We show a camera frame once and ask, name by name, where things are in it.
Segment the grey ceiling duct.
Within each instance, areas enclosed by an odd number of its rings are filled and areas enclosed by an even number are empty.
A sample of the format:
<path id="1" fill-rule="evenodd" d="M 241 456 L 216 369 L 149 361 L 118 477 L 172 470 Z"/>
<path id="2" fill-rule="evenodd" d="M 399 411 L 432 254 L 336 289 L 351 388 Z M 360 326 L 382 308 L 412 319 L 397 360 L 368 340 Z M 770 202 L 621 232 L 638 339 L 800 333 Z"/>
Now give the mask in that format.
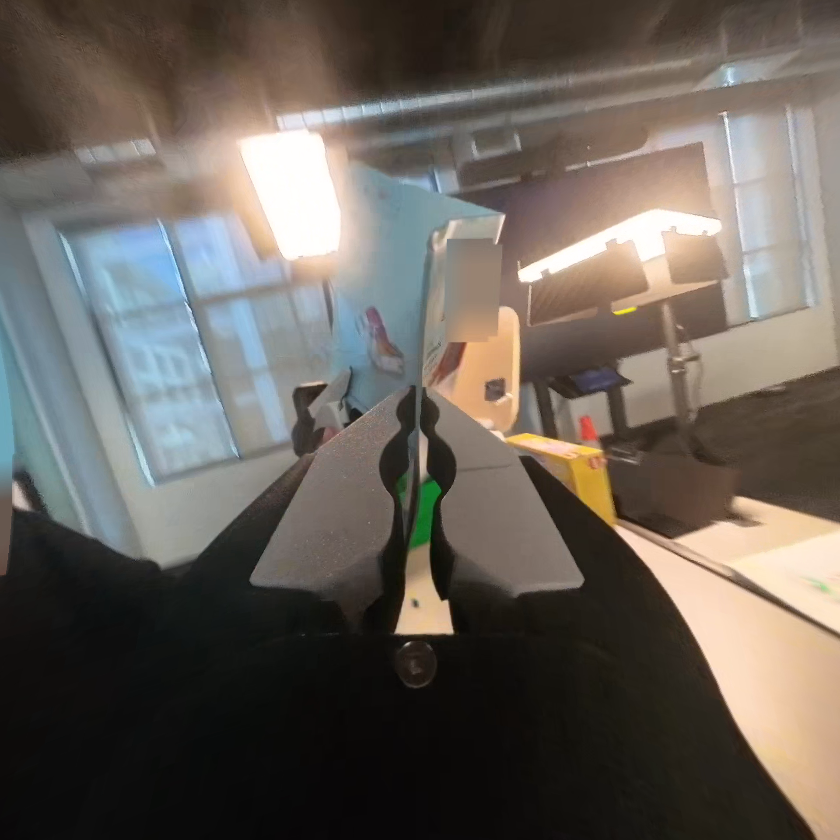
<path id="1" fill-rule="evenodd" d="M 643 65 L 589 70 L 565 70 L 537 77 L 497 80 L 473 87 L 412 93 L 378 101 L 286 112 L 276 117 L 281 131 L 344 130 L 363 125 L 401 125 L 426 119 L 446 120 L 508 107 L 528 107 L 570 99 L 585 91 L 646 91 L 688 84 L 705 91 L 738 85 L 803 77 L 838 68 L 838 43 L 823 43 L 829 51 L 806 47 L 764 55 L 724 58 L 706 53 Z"/>

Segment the large paned window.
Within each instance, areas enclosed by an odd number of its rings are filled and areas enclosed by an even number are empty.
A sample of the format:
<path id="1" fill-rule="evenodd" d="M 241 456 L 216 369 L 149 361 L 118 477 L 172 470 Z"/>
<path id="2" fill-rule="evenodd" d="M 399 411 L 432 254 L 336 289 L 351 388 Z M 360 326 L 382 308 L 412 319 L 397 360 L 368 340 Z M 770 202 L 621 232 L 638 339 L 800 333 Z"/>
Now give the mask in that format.
<path id="1" fill-rule="evenodd" d="M 322 382 L 323 290 L 261 259 L 232 213 L 67 227 L 59 240 L 152 485 L 291 444 Z"/>

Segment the yellow toy brick box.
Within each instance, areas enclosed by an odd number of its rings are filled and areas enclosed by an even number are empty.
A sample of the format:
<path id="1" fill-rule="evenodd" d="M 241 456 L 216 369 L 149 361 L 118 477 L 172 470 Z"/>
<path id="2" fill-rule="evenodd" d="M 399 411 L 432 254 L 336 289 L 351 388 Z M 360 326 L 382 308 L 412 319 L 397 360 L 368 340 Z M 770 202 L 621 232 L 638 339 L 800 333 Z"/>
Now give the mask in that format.
<path id="1" fill-rule="evenodd" d="M 549 473 L 610 527 L 616 524 L 606 457 L 599 448 L 536 434 L 506 437 L 522 455 L 534 457 Z"/>

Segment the white printed instruction sheet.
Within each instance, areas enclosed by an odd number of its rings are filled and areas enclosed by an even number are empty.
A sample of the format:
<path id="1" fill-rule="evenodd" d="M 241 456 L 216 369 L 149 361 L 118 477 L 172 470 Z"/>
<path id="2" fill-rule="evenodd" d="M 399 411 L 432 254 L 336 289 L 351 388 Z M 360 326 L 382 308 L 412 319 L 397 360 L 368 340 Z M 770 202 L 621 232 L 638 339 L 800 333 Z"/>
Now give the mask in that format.
<path id="1" fill-rule="evenodd" d="M 839 531 L 752 554 L 732 569 L 795 610 L 838 629 Z"/>

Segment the ceiling light panel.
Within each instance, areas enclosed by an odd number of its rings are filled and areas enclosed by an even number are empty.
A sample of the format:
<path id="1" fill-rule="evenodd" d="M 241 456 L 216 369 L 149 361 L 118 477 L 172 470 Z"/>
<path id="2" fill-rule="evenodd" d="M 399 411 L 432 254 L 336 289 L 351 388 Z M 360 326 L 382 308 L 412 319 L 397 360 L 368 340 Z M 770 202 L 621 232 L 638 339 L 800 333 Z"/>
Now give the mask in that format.
<path id="1" fill-rule="evenodd" d="M 306 129 L 265 133 L 240 140 L 238 153 L 280 256 L 333 255 L 341 210 L 322 137 Z"/>

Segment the small tablet on stand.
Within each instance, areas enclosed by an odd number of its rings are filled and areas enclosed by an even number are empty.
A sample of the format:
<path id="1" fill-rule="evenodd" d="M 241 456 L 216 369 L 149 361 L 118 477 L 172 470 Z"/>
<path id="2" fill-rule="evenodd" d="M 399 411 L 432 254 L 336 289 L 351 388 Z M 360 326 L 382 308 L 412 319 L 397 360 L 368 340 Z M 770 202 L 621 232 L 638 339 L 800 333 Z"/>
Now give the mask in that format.
<path id="1" fill-rule="evenodd" d="M 548 386 L 566 400 L 578 400 L 587 396 L 610 391 L 621 391 L 632 384 L 615 367 L 608 364 L 596 366 L 576 373 L 554 376 Z"/>

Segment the studio light panel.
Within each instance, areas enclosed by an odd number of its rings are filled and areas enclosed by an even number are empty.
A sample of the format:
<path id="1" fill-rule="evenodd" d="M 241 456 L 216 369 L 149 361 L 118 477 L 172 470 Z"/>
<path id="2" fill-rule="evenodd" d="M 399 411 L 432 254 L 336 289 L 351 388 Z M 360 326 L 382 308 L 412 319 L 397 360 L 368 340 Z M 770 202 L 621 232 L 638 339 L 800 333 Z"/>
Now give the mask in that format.
<path id="1" fill-rule="evenodd" d="M 518 269 L 529 327 L 620 316 L 728 275 L 717 217 L 653 208 Z"/>

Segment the light blue instruction booklet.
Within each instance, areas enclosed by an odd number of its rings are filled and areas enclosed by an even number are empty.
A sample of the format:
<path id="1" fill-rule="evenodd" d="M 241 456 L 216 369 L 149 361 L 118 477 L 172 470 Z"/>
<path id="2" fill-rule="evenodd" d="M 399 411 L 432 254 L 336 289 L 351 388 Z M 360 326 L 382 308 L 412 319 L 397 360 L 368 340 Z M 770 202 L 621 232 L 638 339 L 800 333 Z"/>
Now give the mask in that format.
<path id="1" fill-rule="evenodd" d="M 351 163 L 339 192 L 331 280 L 332 366 L 350 371 L 356 418 L 406 388 L 430 385 L 446 348 L 446 251 L 456 240 L 500 250 L 504 213 Z"/>

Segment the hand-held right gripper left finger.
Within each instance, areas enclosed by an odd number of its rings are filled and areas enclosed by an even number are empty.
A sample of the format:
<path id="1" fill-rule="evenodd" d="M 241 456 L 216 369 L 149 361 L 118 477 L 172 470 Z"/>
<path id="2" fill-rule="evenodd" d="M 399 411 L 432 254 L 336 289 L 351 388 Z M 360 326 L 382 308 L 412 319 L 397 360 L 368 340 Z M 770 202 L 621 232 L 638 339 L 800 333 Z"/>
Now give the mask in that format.
<path id="1" fill-rule="evenodd" d="M 404 592 L 398 484 L 416 455 L 417 388 L 389 395 L 319 448 L 250 576 L 260 589 Z"/>

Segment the green plastic object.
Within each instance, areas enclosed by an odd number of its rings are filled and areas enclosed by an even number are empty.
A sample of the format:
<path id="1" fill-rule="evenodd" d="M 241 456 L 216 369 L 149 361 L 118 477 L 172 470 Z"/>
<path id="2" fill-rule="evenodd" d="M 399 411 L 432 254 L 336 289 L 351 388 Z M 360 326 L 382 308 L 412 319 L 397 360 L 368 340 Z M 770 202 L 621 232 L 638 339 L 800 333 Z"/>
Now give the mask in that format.
<path id="1" fill-rule="evenodd" d="M 432 478 L 427 478 L 419 490 L 419 508 L 416 512 L 413 531 L 410 538 L 409 548 L 418 549 L 430 542 L 434 511 L 440 498 L 441 489 L 439 484 Z"/>

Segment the narrow tall window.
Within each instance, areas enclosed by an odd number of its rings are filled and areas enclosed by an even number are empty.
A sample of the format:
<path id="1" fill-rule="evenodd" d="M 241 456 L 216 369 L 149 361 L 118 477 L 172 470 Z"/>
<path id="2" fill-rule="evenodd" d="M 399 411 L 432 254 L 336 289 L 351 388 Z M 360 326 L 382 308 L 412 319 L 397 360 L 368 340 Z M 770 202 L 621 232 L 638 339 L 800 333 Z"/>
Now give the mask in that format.
<path id="1" fill-rule="evenodd" d="M 815 258 L 801 120 L 785 103 L 720 114 L 737 231 L 736 323 L 761 322 L 816 305 Z"/>

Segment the studio light on stand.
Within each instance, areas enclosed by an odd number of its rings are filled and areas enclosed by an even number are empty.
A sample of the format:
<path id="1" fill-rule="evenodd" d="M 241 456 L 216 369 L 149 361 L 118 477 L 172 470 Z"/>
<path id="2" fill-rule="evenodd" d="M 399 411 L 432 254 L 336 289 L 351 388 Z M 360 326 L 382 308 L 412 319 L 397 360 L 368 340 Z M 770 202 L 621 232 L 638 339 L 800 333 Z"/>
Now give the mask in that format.
<path id="1" fill-rule="evenodd" d="M 521 379 L 549 380 L 623 361 L 664 347 L 656 303 L 629 303 L 636 311 L 566 322 L 527 323 L 533 285 L 518 268 L 597 234 L 627 217 L 668 209 L 717 217 L 702 144 L 599 164 L 558 178 L 530 180 L 461 192 L 457 198 L 504 213 L 500 303 L 521 323 Z"/>

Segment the grey cardboard piece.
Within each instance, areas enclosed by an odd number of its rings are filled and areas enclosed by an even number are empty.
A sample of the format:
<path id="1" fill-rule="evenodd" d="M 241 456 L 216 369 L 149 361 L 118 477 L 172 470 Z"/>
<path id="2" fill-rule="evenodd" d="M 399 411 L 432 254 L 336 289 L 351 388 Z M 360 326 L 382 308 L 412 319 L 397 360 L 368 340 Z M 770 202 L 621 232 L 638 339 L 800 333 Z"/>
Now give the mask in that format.
<path id="1" fill-rule="evenodd" d="M 608 474 L 619 519 L 674 538 L 726 521 L 740 470 L 682 454 L 610 457 Z"/>

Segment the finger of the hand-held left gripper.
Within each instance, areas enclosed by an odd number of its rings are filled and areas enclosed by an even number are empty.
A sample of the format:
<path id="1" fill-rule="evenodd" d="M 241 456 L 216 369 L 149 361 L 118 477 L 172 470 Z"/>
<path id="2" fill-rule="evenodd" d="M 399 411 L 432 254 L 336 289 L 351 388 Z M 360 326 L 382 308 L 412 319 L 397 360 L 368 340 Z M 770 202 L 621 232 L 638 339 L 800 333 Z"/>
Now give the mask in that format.
<path id="1" fill-rule="evenodd" d="M 297 457 L 314 453 L 352 423 L 347 402 L 351 383 L 352 370 L 345 368 L 330 382 L 303 383 L 294 389 L 291 445 Z"/>

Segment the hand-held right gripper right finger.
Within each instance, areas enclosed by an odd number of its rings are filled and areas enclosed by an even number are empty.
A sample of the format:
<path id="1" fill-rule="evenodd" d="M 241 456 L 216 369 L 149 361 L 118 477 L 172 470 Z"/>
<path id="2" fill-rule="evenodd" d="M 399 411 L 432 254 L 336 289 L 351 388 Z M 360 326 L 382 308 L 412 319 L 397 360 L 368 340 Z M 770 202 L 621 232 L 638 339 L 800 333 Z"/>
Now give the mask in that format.
<path id="1" fill-rule="evenodd" d="M 577 590 L 584 576 L 517 451 L 441 395 L 420 414 L 427 473 L 440 494 L 430 562 L 450 603 L 514 603 Z"/>

